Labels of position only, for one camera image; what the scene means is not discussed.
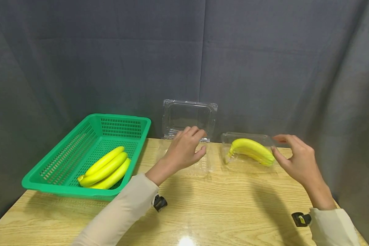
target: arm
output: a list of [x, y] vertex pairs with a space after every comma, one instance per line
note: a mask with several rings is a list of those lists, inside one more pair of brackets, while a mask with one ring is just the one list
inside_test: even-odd
[[146, 174], [131, 178], [115, 197], [79, 234], [73, 246], [114, 246], [125, 232], [151, 207], [159, 186], [180, 169], [198, 162], [205, 154], [203, 147], [197, 153], [205, 131], [186, 127], [172, 140], [166, 155]]
[[314, 150], [293, 135], [277, 135], [278, 142], [291, 146], [293, 156], [286, 159], [276, 148], [272, 153], [280, 166], [306, 190], [312, 202], [310, 229], [317, 246], [359, 246], [350, 217], [337, 209], [314, 156]]

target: gray backdrop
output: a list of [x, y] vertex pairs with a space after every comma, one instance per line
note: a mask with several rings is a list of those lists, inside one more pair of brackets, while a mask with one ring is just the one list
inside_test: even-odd
[[222, 132], [296, 134], [369, 242], [369, 1], [0, 0], [0, 216], [86, 115], [217, 103]]

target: finger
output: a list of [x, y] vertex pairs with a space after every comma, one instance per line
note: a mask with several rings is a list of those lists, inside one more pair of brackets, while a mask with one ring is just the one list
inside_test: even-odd
[[186, 127], [185, 127], [185, 129], [183, 130], [184, 134], [185, 134], [186, 132], [188, 132], [190, 129], [191, 129], [191, 127], [186, 126]]
[[177, 134], [175, 135], [175, 137], [174, 137], [174, 139], [177, 139], [180, 135], [182, 135], [183, 134], [183, 131], [179, 131], [179, 132], [177, 132]]
[[202, 138], [206, 137], [207, 133], [205, 132], [205, 130], [199, 130], [195, 135], [194, 138], [197, 139], [198, 141], [200, 141]]
[[198, 150], [198, 152], [194, 153], [193, 156], [193, 161], [194, 163], [197, 163], [198, 161], [201, 160], [201, 158], [207, 153], [207, 147], [206, 146], [202, 146], [200, 150]]
[[304, 143], [299, 137], [297, 137], [296, 135], [292, 135], [292, 137], [302, 146], [302, 147], [309, 147], [309, 145], [307, 145], [306, 143]]
[[280, 134], [280, 135], [276, 135], [275, 137], [273, 137], [273, 139], [275, 139], [277, 142], [286, 142], [288, 143], [288, 145], [290, 145], [291, 149], [295, 149], [297, 148], [299, 145], [299, 143], [296, 141], [296, 139], [293, 138], [292, 135], [285, 135], [285, 134]]
[[272, 147], [272, 154], [275, 157], [276, 161], [280, 164], [280, 166], [286, 170], [291, 165], [291, 161], [287, 160], [276, 147]]
[[200, 129], [197, 126], [193, 126], [188, 132], [187, 134], [190, 134], [190, 136], [193, 136], [194, 134], [196, 134]]

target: table surface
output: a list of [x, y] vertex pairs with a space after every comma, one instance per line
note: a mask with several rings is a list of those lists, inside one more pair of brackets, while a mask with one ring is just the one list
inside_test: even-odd
[[[159, 141], [146, 140], [135, 173], [154, 165]], [[169, 178], [159, 192], [168, 207], [150, 209], [118, 245], [315, 245], [309, 227], [297, 228], [291, 218], [312, 206], [303, 187], [278, 165], [226, 165], [220, 146], [207, 144], [213, 172], [198, 177], [183, 170]], [[0, 245], [69, 245], [105, 205], [26, 191], [0, 220]]]

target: banana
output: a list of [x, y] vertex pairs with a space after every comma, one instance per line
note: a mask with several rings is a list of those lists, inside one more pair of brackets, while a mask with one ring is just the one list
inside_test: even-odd
[[271, 166], [275, 162], [272, 153], [260, 143], [251, 139], [236, 139], [232, 142], [228, 156], [234, 153], [247, 155], [264, 166]]
[[83, 187], [91, 186], [98, 181], [105, 179], [108, 177], [113, 171], [115, 171], [120, 165], [123, 164], [123, 162], [127, 159], [127, 153], [122, 152], [118, 154], [115, 158], [113, 158], [112, 161], [110, 161], [108, 164], [106, 164], [104, 167], [100, 168], [99, 171], [96, 173], [86, 176], [81, 175], [78, 177], [78, 182]]
[[109, 163], [110, 161], [112, 161], [112, 159], [115, 158], [115, 156], [117, 156], [118, 154], [122, 153], [123, 151], [124, 151], [124, 147], [123, 146], [114, 148], [109, 153], [107, 153], [102, 158], [100, 158], [100, 160], [98, 160], [96, 163], [94, 163], [86, 171], [85, 176], [91, 176], [92, 174], [96, 173], [97, 171], [99, 171], [100, 168], [102, 168], [107, 163]]
[[121, 166], [119, 166], [111, 175], [109, 175], [102, 181], [99, 181], [98, 183], [95, 183], [92, 186], [89, 186], [89, 188], [107, 190], [110, 187], [114, 186], [120, 179], [124, 177], [128, 169], [128, 166], [130, 166], [130, 163], [131, 163], [131, 160], [127, 158], [124, 161], [124, 163]]

